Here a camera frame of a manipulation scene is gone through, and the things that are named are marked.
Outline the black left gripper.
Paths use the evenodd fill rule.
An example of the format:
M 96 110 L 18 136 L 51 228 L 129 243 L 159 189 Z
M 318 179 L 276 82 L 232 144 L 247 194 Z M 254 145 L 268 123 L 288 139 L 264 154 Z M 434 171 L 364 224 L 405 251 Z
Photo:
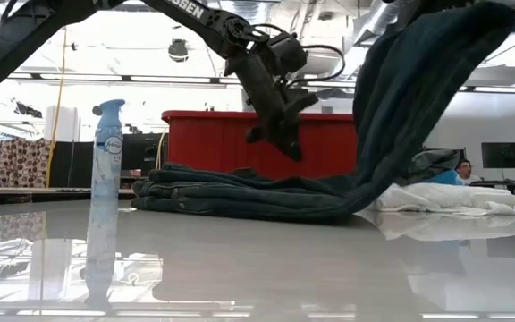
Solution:
M 259 125 L 246 133 L 248 144 L 275 137 L 275 144 L 284 155 L 301 162 L 299 113 L 317 102 L 316 95 L 307 89 L 291 89 L 275 81 L 258 55 L 227 58 L 224 74 L 232 73 L 240 81 L 259 119 Z

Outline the black garment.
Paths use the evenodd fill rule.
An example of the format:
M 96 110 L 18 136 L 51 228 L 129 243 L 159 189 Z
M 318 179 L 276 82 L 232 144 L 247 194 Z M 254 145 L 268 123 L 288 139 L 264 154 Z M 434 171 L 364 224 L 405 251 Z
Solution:
M 277 222 L 324 222 L 375 201 L 409 166 L 459 88 L 511 34 L 515 9 L 484 0 L 415 13 L 367 52 L 352 111 L 357 167 L 321 179 L 272 181 L 164 165 L 135 183 L 138 210 Z

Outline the dark grey garment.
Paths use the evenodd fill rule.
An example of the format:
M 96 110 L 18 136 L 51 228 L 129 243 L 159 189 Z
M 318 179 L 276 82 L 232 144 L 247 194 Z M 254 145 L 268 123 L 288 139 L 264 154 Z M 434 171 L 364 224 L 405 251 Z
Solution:
M 409 166 L 395 179 L 400 186 L 415 183 L 426 183 L 431 178 L 444 171 L 455 170 L 460 161 L 460 152 L 453 149 L 424 150 L 416 154 Z

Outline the blue garment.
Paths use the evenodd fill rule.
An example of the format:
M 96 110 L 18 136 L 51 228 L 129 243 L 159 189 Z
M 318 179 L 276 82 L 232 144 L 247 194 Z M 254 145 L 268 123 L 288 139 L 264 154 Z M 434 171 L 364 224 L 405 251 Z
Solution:
M 444 171 L 436 174 L 435 176 L 425 179 L 426 183 L 448 184 L 448 185 L 463 185 L 458 173 L 455 170 Z

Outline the white lace garment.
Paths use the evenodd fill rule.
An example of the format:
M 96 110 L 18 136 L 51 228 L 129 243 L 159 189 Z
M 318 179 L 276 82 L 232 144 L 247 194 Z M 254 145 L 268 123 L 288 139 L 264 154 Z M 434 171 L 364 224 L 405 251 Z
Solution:
M 429 212 L 455 216 L 515 216 L 515 195 L 507 190 L 441 183 L 392 184 L 367 209 Z

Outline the red plastic laundry basket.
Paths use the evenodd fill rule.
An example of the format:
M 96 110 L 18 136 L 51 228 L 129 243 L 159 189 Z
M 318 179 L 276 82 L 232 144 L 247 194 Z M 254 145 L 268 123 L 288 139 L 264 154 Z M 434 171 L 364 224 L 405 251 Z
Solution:
M 350 173 L 357 167 L 357 133 L 351 114 L 302 114 L 303 160 L 294 162 L 272 145 L 248 144 L 246 131 L 258 123 L 250 112 L 165 111 L 167 160 L 191 168 L 230 172 L 252 168 L 270 179 Z

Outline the black ceiling dome device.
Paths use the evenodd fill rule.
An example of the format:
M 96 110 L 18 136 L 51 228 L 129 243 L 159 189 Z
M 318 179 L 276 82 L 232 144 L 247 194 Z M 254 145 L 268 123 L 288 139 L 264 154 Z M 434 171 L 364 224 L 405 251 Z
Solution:
M 168 56 L 176 63 L 184 63 L 189 59 L 189 52 L 185 39 L 173 39 L 167 49 Z

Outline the light blue air freshener bottle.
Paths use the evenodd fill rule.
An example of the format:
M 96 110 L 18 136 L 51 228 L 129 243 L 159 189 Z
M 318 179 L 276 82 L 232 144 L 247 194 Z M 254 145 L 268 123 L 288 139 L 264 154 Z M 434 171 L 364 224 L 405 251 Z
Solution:
M 120 113 L 124 99 L 107 100 L 97 106 L 97 123 L 93 149 L 91 200 L 118 200 L 122 171 L 122 123 Z

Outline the person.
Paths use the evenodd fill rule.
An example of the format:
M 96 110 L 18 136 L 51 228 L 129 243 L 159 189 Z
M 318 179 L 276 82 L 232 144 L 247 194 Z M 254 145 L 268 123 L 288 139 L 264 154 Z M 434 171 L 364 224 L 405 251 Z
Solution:
M 463 159 L 456 167 L 459 180 L 465 184 L 470 185 L 473 182 L 481 182 L 482 178 L 472 173 L 471 163 L 467 159 Z

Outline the black partition panel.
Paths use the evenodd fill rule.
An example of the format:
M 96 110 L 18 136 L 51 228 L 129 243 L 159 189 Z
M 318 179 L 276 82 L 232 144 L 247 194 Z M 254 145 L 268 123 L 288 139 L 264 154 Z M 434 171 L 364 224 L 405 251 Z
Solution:
M 92 165 L 92 142 L 56 142 L 49 185 L 52 188 L 89 188 Z

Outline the white cylinder column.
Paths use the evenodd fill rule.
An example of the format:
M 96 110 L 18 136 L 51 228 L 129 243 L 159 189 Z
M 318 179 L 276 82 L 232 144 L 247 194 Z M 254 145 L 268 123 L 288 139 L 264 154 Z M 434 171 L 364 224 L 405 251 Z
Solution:
M 80 140 L 80 115 L 75 107 L 48 106 L 44 113 L 43 135 L 47 140 L 55 138 L 60 142 Z

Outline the small black monitor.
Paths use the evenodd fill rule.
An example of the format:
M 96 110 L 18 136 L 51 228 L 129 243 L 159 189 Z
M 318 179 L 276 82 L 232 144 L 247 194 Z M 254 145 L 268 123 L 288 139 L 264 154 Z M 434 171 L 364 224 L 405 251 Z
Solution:
M 484 168 L 515 168 L 515 142 L 482 142 Z

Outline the brown dotted cloth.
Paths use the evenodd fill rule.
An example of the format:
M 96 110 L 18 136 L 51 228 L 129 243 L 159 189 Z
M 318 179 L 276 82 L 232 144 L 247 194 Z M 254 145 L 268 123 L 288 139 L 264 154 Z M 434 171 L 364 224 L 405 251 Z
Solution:
M 5 140 L 0 146 L 0 184 L 9 188 L 45 188 L 51 141 Z

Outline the tan wooden desk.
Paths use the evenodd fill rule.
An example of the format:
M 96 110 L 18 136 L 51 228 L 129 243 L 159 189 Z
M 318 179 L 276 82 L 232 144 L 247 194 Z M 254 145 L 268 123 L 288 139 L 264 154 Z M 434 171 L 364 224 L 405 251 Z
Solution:
M 90 189 L 85 188 L 0 188 L 0 194 L 28 194 L 28 193 L 87 193 L 90 194 Z

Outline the smooth silver ventilation duct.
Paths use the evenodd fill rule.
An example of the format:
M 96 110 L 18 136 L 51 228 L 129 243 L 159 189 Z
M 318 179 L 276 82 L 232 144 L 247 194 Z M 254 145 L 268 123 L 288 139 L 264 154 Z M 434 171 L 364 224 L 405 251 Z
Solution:
M 360 47 L 371 38 L 384 34 L 397 21 L 404 0 L 374 0 L 369 12 L 353 21 L 352 44 Z

